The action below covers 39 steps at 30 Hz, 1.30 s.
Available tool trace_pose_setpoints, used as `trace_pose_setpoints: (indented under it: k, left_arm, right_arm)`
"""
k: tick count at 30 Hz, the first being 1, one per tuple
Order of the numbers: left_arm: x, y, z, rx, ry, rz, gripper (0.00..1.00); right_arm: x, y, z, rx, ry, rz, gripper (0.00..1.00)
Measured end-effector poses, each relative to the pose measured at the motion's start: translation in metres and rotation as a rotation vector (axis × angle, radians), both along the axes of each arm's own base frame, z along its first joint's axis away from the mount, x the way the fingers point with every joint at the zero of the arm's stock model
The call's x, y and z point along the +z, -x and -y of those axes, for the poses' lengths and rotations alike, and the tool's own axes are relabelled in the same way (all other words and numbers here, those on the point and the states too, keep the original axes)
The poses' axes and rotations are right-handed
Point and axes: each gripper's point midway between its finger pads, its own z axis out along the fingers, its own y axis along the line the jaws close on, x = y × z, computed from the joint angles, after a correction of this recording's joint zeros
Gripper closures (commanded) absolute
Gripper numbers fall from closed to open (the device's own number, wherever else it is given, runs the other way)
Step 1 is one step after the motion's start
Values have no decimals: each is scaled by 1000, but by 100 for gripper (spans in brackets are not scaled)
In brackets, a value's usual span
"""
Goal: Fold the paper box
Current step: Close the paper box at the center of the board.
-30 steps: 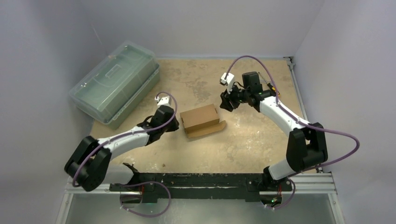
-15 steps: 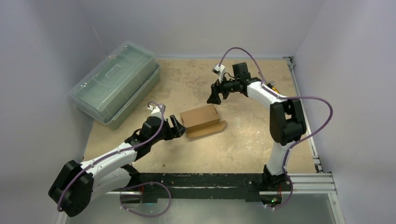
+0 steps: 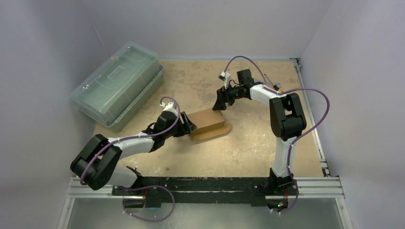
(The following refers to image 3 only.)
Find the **brown cardboard box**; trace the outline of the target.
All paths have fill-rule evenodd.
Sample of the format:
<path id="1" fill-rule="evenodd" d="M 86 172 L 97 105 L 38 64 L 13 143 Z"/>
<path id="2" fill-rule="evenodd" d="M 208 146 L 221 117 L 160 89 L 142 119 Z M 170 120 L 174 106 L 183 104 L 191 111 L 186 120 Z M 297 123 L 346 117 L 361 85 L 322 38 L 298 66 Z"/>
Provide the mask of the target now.
<path id="1" fill-rule="evenodd" d="M 221 111 L 213 111 L 211 108 L 191 113 L 188 118 L 196 125 L 196 129 L 189 134 L 194 142 L 225 135 L 232 127 L 230 123 L 225 123 Z"/>

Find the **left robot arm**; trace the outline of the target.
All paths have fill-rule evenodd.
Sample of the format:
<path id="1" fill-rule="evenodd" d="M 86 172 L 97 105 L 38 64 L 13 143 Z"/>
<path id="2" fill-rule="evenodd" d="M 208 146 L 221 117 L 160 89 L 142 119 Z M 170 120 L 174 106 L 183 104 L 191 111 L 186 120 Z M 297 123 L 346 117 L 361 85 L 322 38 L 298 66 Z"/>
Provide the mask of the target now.
<path id="1" fill-rule="evenodd" d="M 118 161 L 140 153 L 154 152 L 170 137 L 192 133 L 197 126 L 185 112 L 163 111 L 157 121 L 140 133 L 122 138 L 93 136 L 70 164 L 82 185 L 99 190 L 105 185 L 121 186 L 130 194 L 142 190 L 140 173 L 132 167 L 119 167 Z"/>

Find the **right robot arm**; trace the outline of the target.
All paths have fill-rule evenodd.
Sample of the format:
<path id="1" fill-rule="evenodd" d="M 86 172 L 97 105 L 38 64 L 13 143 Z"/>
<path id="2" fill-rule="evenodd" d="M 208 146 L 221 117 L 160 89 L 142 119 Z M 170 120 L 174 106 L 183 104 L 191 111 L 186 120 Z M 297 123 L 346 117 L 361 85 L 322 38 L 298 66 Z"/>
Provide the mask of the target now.
<path id="1" fill-rule="evenodd" d="M 280 194 L 293 184 L 291 157 L 294 143 L 306 129 L 307 123 L 302 104 L 296 93 L 283 94 L 270 89 L 263 82 L 256 81 L 249 69 L 237 72 L 238 83 L 230 85 L 231 75 L 221 72 L 218 76 L 224 85 L 216 91 L 214 111 L 224 111 L 237 99 L 246 98 L 269 107 L 270 126 L 277 138 L 275 161 L 270 169 L 265 188 Z"/>

